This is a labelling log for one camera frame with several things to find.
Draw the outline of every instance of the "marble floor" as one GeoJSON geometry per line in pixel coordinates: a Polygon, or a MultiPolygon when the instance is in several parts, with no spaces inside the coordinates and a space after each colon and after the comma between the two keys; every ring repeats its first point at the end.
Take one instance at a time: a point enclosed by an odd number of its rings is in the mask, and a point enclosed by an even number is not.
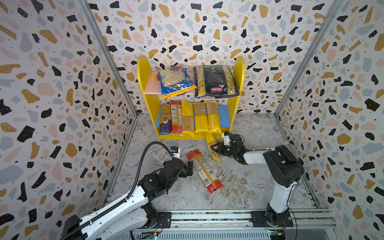
{"type": "MultiPolygon", "coordinates": [[[[275,119],[268,115],[237,115],[232,133],[244,137],[247,149],[274,148],[284,144],[275,119]]],[[[117,183],[108,201],[117,199],[131,189],[142,151],[152,141],[159,140],[151,119],[149,115],[140,115],[117,183]]],[[[180,158],[184,162],[188,160],[188,152],[198,149],[224,187],[210,194],[198,174],[179,178],[169,194],[152,201],[157,210],[264,209],[272,198],[275,182],[267,165],[241,165],[224,156],[221,156],[221,162],[218,163],[210,156],[205,140],[162,139],[160,142],[168,147],[179,146],[180,158]]],[[[169,155],[160,145],[151,146],[143,161],[139,179],[162,168],[162,163],[167,160],[169,155]]],[[[289,207],[314,208],[309,197],[304,184],[300,184],[293,193],[289,207]]]]}

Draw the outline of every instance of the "blue spaghetti package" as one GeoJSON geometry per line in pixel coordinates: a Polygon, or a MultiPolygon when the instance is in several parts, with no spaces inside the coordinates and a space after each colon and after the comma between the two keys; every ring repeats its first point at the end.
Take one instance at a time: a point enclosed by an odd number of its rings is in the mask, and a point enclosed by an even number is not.
{"type": "Polygon", "coordinates": [[[172,114],[170,112],[170,104],[161,104],[160,109],[160,126],[159,135],[168,135],[172,133],[172,114]]]}
{"type": "Polygon", "coordinates": [[[180,66],[161,70],[154,78],[161,82],[161,98],[182,95],[196,88],[185,68],[180,66]]]}

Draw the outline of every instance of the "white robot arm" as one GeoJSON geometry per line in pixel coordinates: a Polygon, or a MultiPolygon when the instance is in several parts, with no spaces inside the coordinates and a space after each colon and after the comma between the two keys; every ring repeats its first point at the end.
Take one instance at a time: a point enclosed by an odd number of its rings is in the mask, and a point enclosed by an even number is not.
{"type": "Polygon", "coordinates": [[[191,161],[185,164],[174,157],[164,144],[151,142],[143,151],[131,191],[96,212],[82,218],[73,215],[67,219],[61,240],[106,240],[136,228],[153,226],[159,214],[151,201],[167,194],[179,177],[192,174],[191,161]],[[153,144],[163,146],[171,160],[163,163],[164,168],[155,170],[138,181],[145,153],[153,144]]]}
{"type": "Polygon", "coordinates": [[[267,205],[266,221],[271,226],[279,225],[288,215],[288,201],[293,188],[298,185],[304,173],[303,165],[284,145],[267,150],[246,150],[243,139],[238,134],[225,132],[224,143],[211,148],[224,156],[233,157],[241,164],[267,164],[275,182],[271,201],[267,205]]]}

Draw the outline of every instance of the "barilla logo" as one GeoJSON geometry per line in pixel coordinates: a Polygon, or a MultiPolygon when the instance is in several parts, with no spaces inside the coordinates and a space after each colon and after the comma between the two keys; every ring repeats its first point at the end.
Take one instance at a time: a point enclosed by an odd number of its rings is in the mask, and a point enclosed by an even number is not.
{"type": "Polygon", "coordinates": [[[221,87],[213,87],[211,88],[211,92],[214,92],[214,93],[220,93],[222,92],[224,89],[221,88],[221,87]]]}

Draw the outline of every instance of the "spaghetti package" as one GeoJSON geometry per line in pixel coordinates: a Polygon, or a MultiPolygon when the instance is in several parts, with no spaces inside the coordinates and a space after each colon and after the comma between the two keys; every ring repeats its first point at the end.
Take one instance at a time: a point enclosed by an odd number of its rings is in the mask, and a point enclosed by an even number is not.
{"type": "Polygon", "coordinates": [[[229,98],[239,95],[239,89],[227,66],[198,66],[193,68],[197,89],[195,98],[229,98]]]}
{"type": "Polygon", "coordinates": [[[220,133],[220,117],[218,114],[218,107],[216,101],[206,101],[208,128],[210,133],[220,133]]]}
{"type": "Polygon", "coordinates": [[[208,119],[205,103],[194,103],[195,132],[208,132],[208,119]]]}
{"type": "Polygon", "coordinates": [[[179,66],[161,70],[154,78],[161,82],[161,98],[181,95],[196,88],[185,68],[179,66]]]}
{"type": "Polygon", "coordinates": [[[182,135],[195,137],[195,122],[193,118],[193,103],[181,101],[182,135]]]}
{"type": "Polygon", "coordinates": [[[161,104],[160,128],[159,135],[168,135],[172,133],[172,115],[170,112],[170,104],[161,104]]]}
{"type": "Polygon", "coordinates": [[[208,149],[209,149],[209,152],[211,153],[212,158],[213,158],[215,161],[217,161],[217,162],[221,162],[221,161],[220,161],[220,157],[219,157],[220,155],[219,155],[217,152],[215,152],[215,151],[213,151],[213,150],[211,149],[211,146],[213,146],[213,145],[215,145],[215,144],[217,143],[217,141],[216,141],[216,139],[214,138],[213,134],[212,134],[212,133],[208,133],[208,132],[206,132],[206,133],[205,133],[205,139],[207,140],[208,149]]]}
{"type": "Polygon", "coordinates": [[[217,179],[212,168],[208,165],[207,161],[198,149],[188,153],[187,157],[193,162],[195,171],[199,173],[201,180],[203,180],[204,185],[210,193],[213,193],[217,189],[223,187],[222,183],[217,179]]]}
{"type": "Polygon", "coordinates": [[[170,101],[170,111],[172,115],[172,133],[182,134],[181,102],[170,101]]]}

